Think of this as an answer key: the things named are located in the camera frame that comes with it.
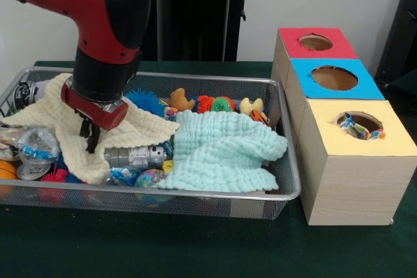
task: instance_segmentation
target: white wall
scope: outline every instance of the white wall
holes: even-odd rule
[[[399,0],[246,0],[238,59],[272,60],[278,27],[340,27],[374,74]]]
[[[376,70],[398,0],[246,0],[238,59],[271,61],[278,27],[341,27],[371,72]],[[0,90],[36,60],[72,60],[78,33],[70,19],[15,0],[0,0]]]

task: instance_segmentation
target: brown plush toy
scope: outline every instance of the brown plush toy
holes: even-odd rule
[[[185,90],[183,88],[178,88],[176,91],[171,93],[169,99],[169,106],[174,107],[178,111],[192,110],[195,105],[194,100],[188,101],[185,97]]]

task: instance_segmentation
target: wooden box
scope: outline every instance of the wooden box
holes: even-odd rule
[[[357,59],[340,29],[323,27],[278,29],[271,78],[285,89],[291,59]]]
[[[296,148],[309,225],[389,225],[417,166],[417,147],[388,101],[307,100]],[[383,139],[335,123],[345,112]]]
[[[285,89],[295,145],[306,98],[384,100],[359,60],[292,59]]]

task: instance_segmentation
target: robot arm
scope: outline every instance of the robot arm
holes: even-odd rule
[[[73,76],[62,99],[91,125],[93,152],[100,129],[119,125],[127,113],[122,90],[139,66],[151,0],[18,0],[72,18],[79,31]]]

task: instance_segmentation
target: circular hole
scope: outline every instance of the circular hole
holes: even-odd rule
[[[333,47],[333,43],[324,36],[310,34],[300,38],[300,44],[306,49],[314,51],[329,50]]]
[[[372,115],[369,115],[367,113],[363,112],[347,112],[351,115],[352,120],[365,127],[370,133],[374,132],[375,130],[383,130],[384,127],[382,126],[382,123],[377,120]],[[336,120],[336,123],[340,125],[345,120],[345,113],[340,114],[338,119]]]
[[[349,90],[358,84],[358,78],[344,68],[320,66],[312,71],[314,80],[326,89]]]

